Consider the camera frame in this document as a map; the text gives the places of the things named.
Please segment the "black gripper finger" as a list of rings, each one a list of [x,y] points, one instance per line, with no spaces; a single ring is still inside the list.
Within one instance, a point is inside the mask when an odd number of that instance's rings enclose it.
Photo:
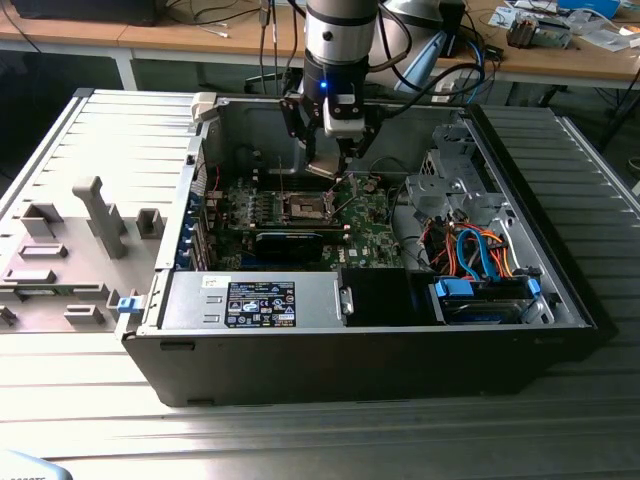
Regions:
[[[316,131],[321,126],[321,109],[305,96],[287,95],[279,100],[280,109],[291,138],[305,149],[307,161],[316,156]]]
[[[338,170],[339,174],[343,174],[347,165],[354,158],[362,158],[379,133],[378,128],[367,126],[360,139],[339,137],[337,144],[339,147]]]

